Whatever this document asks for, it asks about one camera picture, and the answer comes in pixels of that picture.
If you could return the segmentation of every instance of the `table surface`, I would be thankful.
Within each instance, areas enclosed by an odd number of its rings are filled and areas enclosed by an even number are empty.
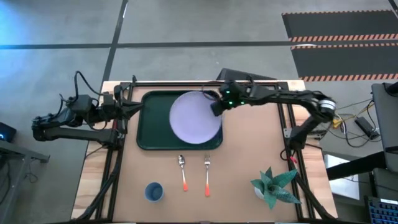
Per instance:
[[[289,84],[290,90],[304,90],[305,89],[304,82],[301,80],[287,80],[287,81],[275,81],[275,82],[287,82]],[[120,82],[104,82],[102,91],[112,92],[113,87],[115,85],[118,85],[119,83]],[[293,105],[293,109],[294,109],[296,123],[299,125],[306,120],[306,118],[308,117],[308,112],[305,108],[302,108],[301,106],[297,106],[297,105]],[[288,118],[287,110],[284,110],[284,111],[285,111],[285,117]],[[309,139],[307,142],[311,143],[311,144],[318,144],[317,141],[311,140],[311,139]],[[87,153],[95,150],[98,147],[100,147],[100,145],[96,142],[89,143]],[[304,163],[305,163],[311,191],[315,194],[316,198],[326,208],[326,210],[330,214],[332,214],[334,217],[337,217],[336,208],[335,208],[335,204],[333,201],[333,196],[331,194],[328,178],[326,175],[326,169],[325,169],[325,165],[323,163],[321,150],[311,147],[311,146],[306,146],[306,148],[302,152],[303,152]],[[113,153],[114,153],[114,156],[113,156],[113,164],[114,164],[114,159],[116,158],[117,152],[113,152]],[[92,154],[85,161],[83,170],[81,173],[81,179],[80,179],[78,192],[76,194],[76,200],[75,200],[75,205],[74,205],[73,212],[72,212],[72,218],[76,218],[80,214],[82,214],[84,212],[84,210],[86,209],[86,207],[94,199],[95,195],[98,193],[98,191],[100,189],[100,185],[101,185],[101,179],[102,179],[102,174],[103,174],[105,158],[106,158],[106,150],[100,150],[100,151]],[[123,181],[119,181],[119,189],[121,188],[122,183],[123,183]],[[116,208],[115,208],[115,213],[116,213],[115,219],[117,219],[117,217],[120,216],[117,213],[120,213],[120,212],[118,212],[118,202],[123,201],[123,199],[121,199],[122,192],[123,192],[123,190],[118,190],[118,197],[117,197]],[[305,204],[305,199],[304,199],[303,192],[301,191],[301,189],[299,189],[299,193],[300,193],[300,201],[303,202],[303,204],[302,204],[303,215],[304,215],[304,217],[308,217],[307,206]],[[106,197],[105,197],[105,203],[104,203],[104,208],[103,208],[103,211],[104,211],[103,216],[104,217],[107,214],[109,195],[110,195],[110,191],[108,191],[108,193],[106,194]]]

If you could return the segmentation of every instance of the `green tray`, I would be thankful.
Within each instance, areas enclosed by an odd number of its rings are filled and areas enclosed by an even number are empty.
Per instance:
[[[180,140],[173,132],[169,121],[174,101],[189,91],[150,91],[142,97],[144,107],[139,113],[137,144],[144,150],[210,150],[223,142],[223,127],[209,141],[190,144]],[[214,91],[207,94],[219,97]]]

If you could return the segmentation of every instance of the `purple plate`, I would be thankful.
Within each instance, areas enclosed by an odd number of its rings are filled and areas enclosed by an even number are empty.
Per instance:
[[[190,91],[178,97],[170,109],[170,125],[174,134],[190,144],[212,139],[221,126],[221,116],[214,116],[210,108],[212,102],[201,91]]]

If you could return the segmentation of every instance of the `spoon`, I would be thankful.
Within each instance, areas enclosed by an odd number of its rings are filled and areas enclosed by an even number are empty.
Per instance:
[[[181,170],[182,170],[182,184],[183,184],[182,187],[183,187],[184,191],[187,191],[188,186],[187,186],[187,182],[185,181],[185,174],[184,174],[185,159],[182,155],[178,156],[178,164],[180,165]]]

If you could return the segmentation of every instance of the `black metal frame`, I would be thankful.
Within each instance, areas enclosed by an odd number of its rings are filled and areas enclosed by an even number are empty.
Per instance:
[[[154,86],[154,87],[162,87],[162,86],[198,86],[198,87],[202,87],[202,86],[205,86],[206,87],[206,86],[220,86],[222,83],[224,83],[224,81],[212,81],[212,82],[207,82],[207,83],[206,82],[136,82],[136,85],[134,87],[146,87],[146,86]],[[260,82],[259,84],[263,85],[263,86],[274,87],[275,89],[278,89],[278,88],[283,88],[285,90],[289,89],[287,82]],[[129,89],[127,100],[132,100],[133,88]],[[285,115],[284,115],[284,109],[283,109],[282,104],[277,104],[277,105],[278,105],[278,114],[279,114],[279,119],[280,119],[280,124],[281,124],[281,134],[284,137],[284,129],[287,128]],[[293,127],[293,126],[295,126],[295,118],[294,118],[293,109],[292,109],[291,105],[288,105],[288,113],[289,113],[290,123],[292,124],[292,127]],[[123,137],[123,140],[121,143],[122,147],[118,151],[118,160],[116,161],[115,167],[121,166],[121,158],[123,156],[123,150],[124,150],[124,140],[125,140],[125,136]],[[285,137],[284,137],[284,144],[285,144],[285,146],[287,145],[287,139]],[[101,188],[104,187],[106,180],[109,178],[108,175],[109,175],[109,171],[111,168],[110,161],[112,159],[112,154],[113,154],[112,152],[113,152],[112,150],[109,150],[106,155]],[[286,150],[286,153],[287,153],[287,156],[290,157],[290,151]],[[300,151],[297,154],[297,159],[300,163],[301,176],[304,179],[304,182],[306,184],[308,184],[307,174],[305,172],[305,166],[304,166],[304,159],[303,159],[303,155]],[[289,170],[292,170],[292,167],[289,166],[289,161],[287,161],[287,164],[288,164]],[[111,196],[110,196],[110,200],[109,200],[108,214],[107,214],[106,218],[101,217],[102,216],[102,208],[103,208],[103,198],[102,198],[100,201],[100,205],[98,206],[97,211],[95,213],[94,220],[88,220],[88,219],[70,220],[69,222],[66,222],[66,223],[95,223],[95,222],[112,223],[114,206],[116,203],[116,194],[118,191],[118,182],[119,182],[119,174],[117,174],[117,176],[113,182],[113,187],[111,190]],[[295,180],[292,181],[292,189],[293,189],[293,195],[297,198],[300,198],[299,188],[297,187],[297,183]],[[305,195],[305,199],[307,202],[308,214],[310,215],[309,219],[313,219],[313,218],[315,218],[314,212],[313,212],[313,207],[306,195]],[[296,209],[298,221],[303,220],[304,217],[303,217],[303,213],[302,213],[302,206],[300,204],[295,204],[295,209]]]

